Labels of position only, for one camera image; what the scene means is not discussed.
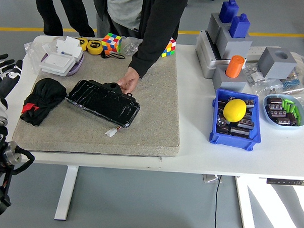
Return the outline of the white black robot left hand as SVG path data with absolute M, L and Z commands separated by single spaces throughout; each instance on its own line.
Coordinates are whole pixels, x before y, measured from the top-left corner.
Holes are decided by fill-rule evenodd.
M 20 80 L 23 61 L 9 59 L 7 53 L 0 54 L 0 117 L 6 119 L 8 104 L 6 97 Z

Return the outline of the person's left hand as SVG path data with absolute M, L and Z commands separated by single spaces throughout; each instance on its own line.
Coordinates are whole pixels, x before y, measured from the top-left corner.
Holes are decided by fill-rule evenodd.
M 137 87 L 140 76 L 135 69 L 128 67 L 126 74 L 117 81 L 122 93 L 128 94 Z

